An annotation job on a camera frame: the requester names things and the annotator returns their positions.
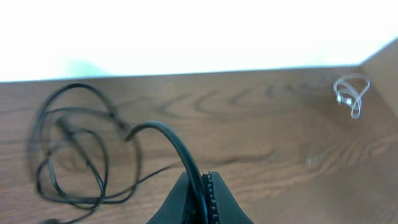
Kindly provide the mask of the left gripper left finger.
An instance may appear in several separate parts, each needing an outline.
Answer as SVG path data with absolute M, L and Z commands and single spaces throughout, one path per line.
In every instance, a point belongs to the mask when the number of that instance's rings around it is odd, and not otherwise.
M 194 217 L 190 182 L 187 173 L 183 172 L 162 206 L 147 224 L 189 224 Z

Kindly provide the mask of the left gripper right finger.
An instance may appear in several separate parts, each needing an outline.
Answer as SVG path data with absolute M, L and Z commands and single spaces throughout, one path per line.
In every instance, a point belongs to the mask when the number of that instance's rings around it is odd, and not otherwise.
M 206 190 L 208 223 L 210 224 L 253 224 L 243 212 L 233 194 L 218 172 L 202 175 Z

